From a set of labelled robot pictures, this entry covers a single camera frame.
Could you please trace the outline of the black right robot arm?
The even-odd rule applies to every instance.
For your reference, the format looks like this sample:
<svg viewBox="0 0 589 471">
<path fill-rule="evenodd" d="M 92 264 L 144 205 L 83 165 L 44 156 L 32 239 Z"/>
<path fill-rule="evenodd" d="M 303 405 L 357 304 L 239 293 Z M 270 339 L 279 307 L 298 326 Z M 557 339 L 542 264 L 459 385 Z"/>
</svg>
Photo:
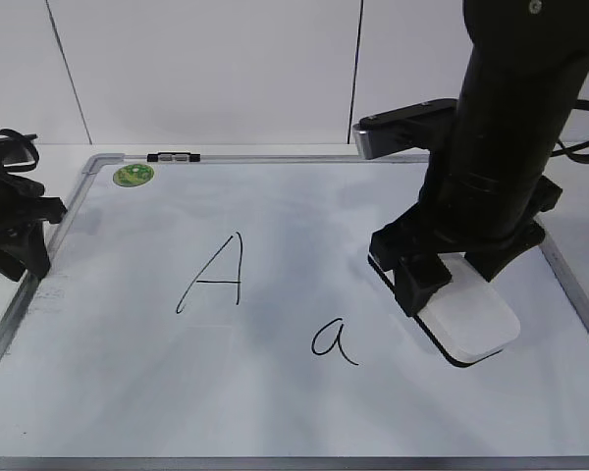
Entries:
<svg viewBox="0 0 589 471">
<path fill-rule="evenodd" d="M 410 148 L 429 153 L 416 203 L 376 231 L 369 258 L 391 273 L 404 313 L 419 313 L 460 253 L 485 280 L 540 244 L 536 216 L 561 189 L 544 174 L 589 73 L 589 1 L 466 1 L 472 52 L 456 99 L 365 117 L 359 153 L 376 159 Z"/>
</svg>

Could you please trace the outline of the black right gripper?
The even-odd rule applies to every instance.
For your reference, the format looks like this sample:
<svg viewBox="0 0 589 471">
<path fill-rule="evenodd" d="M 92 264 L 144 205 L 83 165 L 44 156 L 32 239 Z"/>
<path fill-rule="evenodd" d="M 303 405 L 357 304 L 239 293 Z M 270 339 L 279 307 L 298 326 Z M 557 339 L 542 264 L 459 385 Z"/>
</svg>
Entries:
<svg viewBox="0 0 589 471">
<path fill-rule="evenodd" d="M 500 238 L 446 232 L 428 222 L 419 205 L 414 204 L 373 233 L 370 254 L 382 268 L 391 268 L 400 259 L 393 270 L 394 296 L 403 312 L 413 317 L 452 281 L 451 272 L 437 254 L 466 252 L 466 262 L 486 282 L 491 282 L 512 260 L 545 239 L 546 231 L 536 217 L 553 210 L 561 195 L 561 187 L 541 177 L 521 220 L 509 235 Z"/>
</svg>

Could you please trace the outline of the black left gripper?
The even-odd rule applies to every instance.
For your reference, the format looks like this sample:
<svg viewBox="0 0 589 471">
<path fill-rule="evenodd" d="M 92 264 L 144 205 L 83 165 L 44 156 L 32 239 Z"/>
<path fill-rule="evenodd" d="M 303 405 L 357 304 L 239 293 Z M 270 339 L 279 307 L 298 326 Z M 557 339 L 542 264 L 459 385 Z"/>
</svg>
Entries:
<svg viewBox="0 0 589 471">
<path fill-rule="evenodd" d="M 24 176 L 39 163 L 34 141 L 0 136 L 0 274 L 13 282 L 25 271 L 38 279 L 47 275 L 51 263 L 41 222 L 59 224 L 67 214 L 60 198 L 47 197 L 42 183 Z"/>
</svg>

